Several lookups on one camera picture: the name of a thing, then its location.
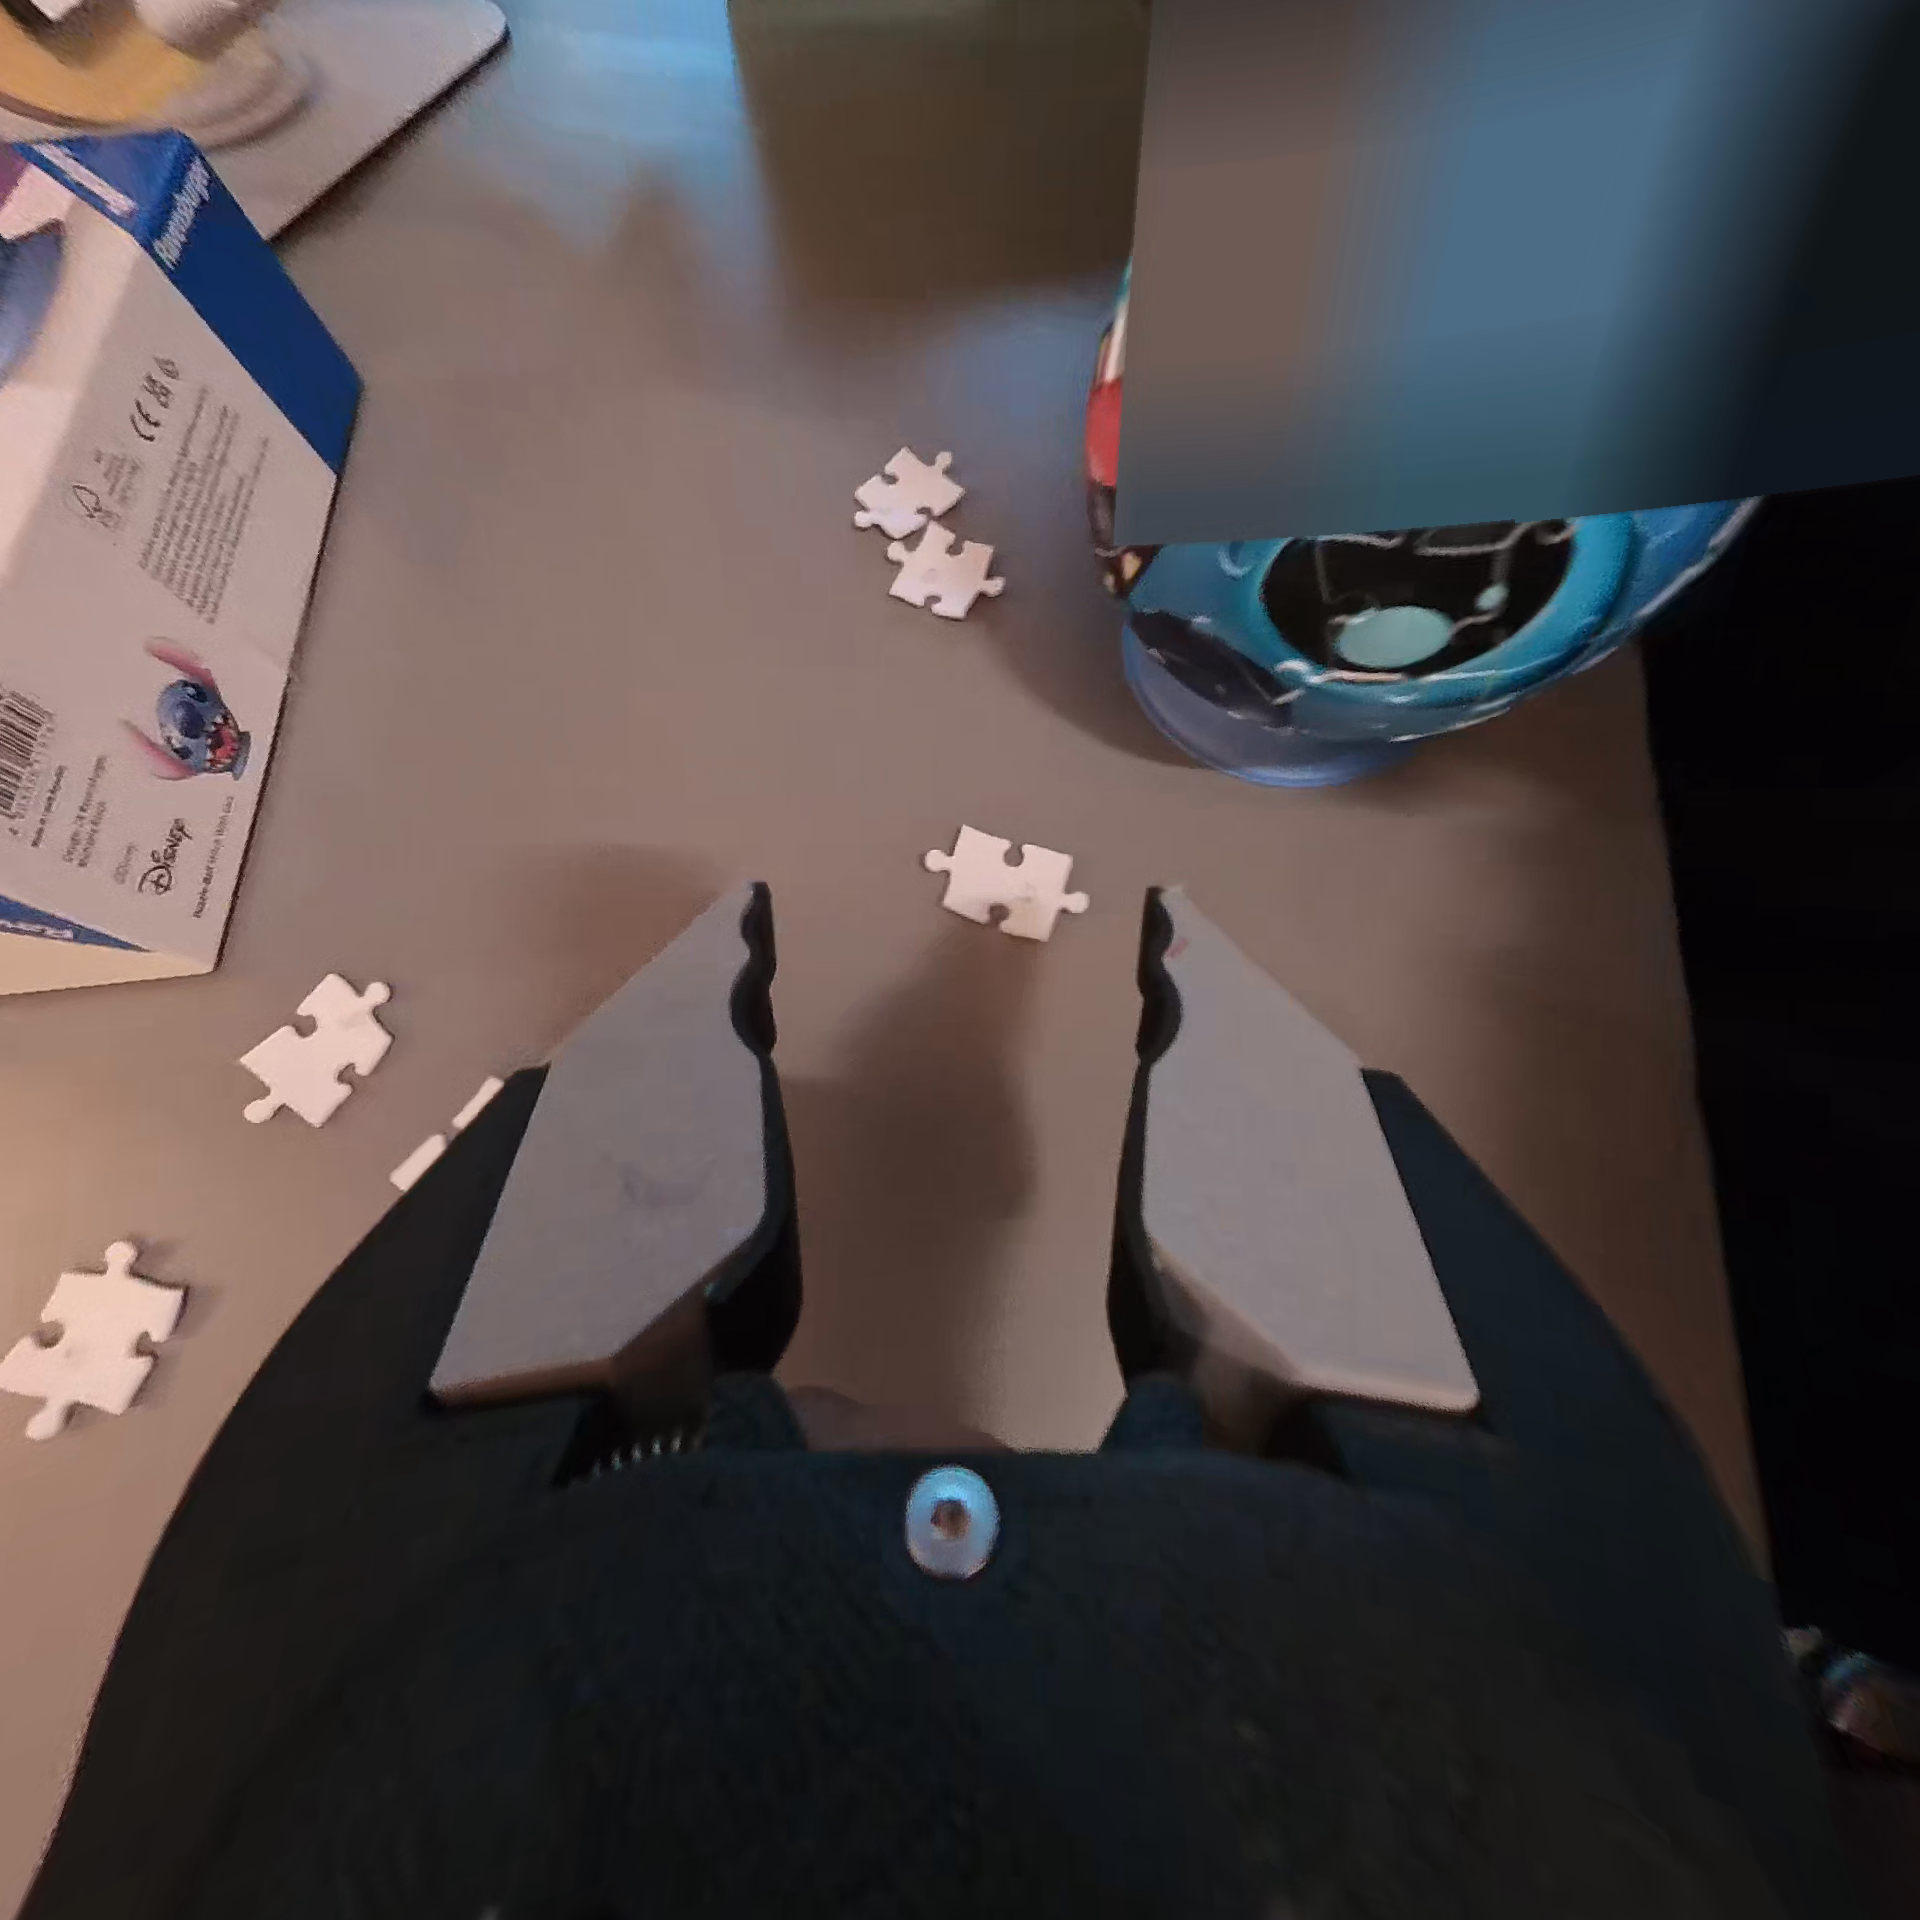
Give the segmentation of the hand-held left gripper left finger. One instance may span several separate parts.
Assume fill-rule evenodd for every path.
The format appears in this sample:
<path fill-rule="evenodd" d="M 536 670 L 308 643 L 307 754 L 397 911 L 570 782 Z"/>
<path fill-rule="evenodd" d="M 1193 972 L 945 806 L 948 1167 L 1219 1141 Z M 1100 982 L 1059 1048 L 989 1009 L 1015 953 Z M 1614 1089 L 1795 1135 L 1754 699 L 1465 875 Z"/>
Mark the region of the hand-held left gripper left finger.
<path fill-rule="evenodd" d="M 585 1392 L 695 1428 L 773 1371 L 802 1312 L 794 1153 L 773 1063 L 778 930 L 742 884 L 553 1057 L 429 1392 Z"/>

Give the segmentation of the person's black clothing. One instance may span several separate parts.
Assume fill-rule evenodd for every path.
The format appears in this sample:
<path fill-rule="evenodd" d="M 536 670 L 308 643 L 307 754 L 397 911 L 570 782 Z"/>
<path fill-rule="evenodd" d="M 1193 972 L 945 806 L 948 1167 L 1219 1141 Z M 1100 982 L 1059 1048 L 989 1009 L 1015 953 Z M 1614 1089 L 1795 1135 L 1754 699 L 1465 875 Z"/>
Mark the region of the person's black clothing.
<path fill-rule="evenodd" d="M 1917 1672 L 1917 478 L 1762 502 L 1646 730 L 1778 1602 Z"/>

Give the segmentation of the blue 3D puzzle ball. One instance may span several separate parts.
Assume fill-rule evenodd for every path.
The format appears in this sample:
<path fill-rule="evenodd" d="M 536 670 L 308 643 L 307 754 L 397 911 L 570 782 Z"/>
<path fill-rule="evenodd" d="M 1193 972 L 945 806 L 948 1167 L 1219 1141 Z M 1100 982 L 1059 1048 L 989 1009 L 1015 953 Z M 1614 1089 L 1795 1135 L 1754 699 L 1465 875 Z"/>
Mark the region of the blue 3D puzzle ball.
<path fill-rule="evenodd" d="M 1270 680 L 1255 662 L 1178 619 L 1150 636 L 1129 619 L 1120 658 L 1134 699 L 1165 743 L 1233 782 L 1339 788 L 1400 771 L 1418 754 L 1414 743 L 1350 743 L 1297 730 L 1291 704 L 1270 699 Z"/>

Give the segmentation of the white and blue puzzle box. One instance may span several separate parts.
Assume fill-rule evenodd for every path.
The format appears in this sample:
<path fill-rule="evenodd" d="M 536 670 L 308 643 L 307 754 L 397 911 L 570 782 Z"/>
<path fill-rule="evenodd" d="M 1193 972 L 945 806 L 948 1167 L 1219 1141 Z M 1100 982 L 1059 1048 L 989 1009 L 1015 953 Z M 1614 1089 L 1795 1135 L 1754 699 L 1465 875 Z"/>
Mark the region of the white and blue puzzle box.
<path fill-rule="evenodd" d="M 2 144 L 2 997 L 218 969 L 360 404 L 183 134 Z"/>

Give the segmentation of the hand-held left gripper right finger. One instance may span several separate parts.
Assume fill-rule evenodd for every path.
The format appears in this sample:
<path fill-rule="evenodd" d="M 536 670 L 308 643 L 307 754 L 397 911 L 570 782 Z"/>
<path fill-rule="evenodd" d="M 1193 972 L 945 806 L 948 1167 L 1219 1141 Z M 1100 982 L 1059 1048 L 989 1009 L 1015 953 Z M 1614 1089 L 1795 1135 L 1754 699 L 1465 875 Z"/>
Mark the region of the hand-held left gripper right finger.
<path fill-rule="evenodd" d="M 1465 1422 L 1482 1391 L 1359 1052 L 1183 886 L 1138 923 L 1107 1331 L 1232 1450 L 1316 1407 Z"/>

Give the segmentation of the silver monitor stand base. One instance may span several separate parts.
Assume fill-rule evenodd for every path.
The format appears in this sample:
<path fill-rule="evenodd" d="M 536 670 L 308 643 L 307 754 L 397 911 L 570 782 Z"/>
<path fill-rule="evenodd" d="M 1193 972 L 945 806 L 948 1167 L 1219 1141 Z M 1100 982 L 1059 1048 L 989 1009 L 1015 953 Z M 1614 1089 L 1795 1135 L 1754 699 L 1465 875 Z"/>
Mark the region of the silver monitor stand base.
<path fill-rule="evenodd" d="M 495 3 L 277 3 L 264 40 L 301 104 L 211 170 L 273 240 L 492 59 L 509 23 Z"/>

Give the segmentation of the white double puzzle piece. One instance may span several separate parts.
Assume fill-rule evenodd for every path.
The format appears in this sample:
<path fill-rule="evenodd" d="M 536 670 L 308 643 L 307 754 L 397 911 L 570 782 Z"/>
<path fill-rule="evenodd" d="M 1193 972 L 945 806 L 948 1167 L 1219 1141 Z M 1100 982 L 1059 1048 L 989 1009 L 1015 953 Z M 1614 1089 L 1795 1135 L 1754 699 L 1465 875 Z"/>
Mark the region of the white double puzzle piece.
<path fill-rule="evenodd" d="M 508 1084 L 498 1075 L 484 1075 L 478 1089 L 455 1112 L 446 1130 L 420 1141 L 420 1147 L 387 1174 L 393 1194 L 412 1194 L 421 1174 L 446 1153 L 446 1147 L 492 1106 L 492 1097 Z"/>
<path fill-rule="evenodd" d="M 921 869 L 945 884 L 941 911 L 1025 942 L 1048 942 L 1062 920 L 1089 911 L 1089 898 L 1071 886 L 1070 850 L 1015 848 L 973 826 L 960 826 L 954 848 L 927 848 Z"/>

